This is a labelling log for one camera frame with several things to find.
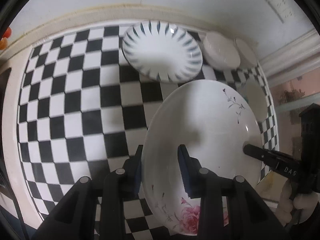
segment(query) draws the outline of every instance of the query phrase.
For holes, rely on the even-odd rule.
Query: checkered tablecloth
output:
[[[119,48],[129,26],[83,27],[49,38],[30,54],[21,81],[17,137],[26,184],[43,219],[80,177],[101,183],[122,167],[144,143],[163,100],[182,85],[154,82],[127,63]],[[203,33],[188,32],[200,42]],[[278,149],[274,106],[259,66],[221,72],[204,60],[195,79],[218,80],[234,89],[256,80],[268,104],[268,117],[259,123],[263,147]],[[263,167],[261,178],[267,172]],[[124,202],[124,214],[128,239],[171,234],[151,213],[142,189],[137,199]]]

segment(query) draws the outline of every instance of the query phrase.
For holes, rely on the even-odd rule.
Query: wall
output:
[[[259,58],[276,51],[312,29],[294,2],[295,18],[282,24],[265,0],[30,0],[11,24],[10,42],[63,14],[103,5],[163,6],[246,37]]]

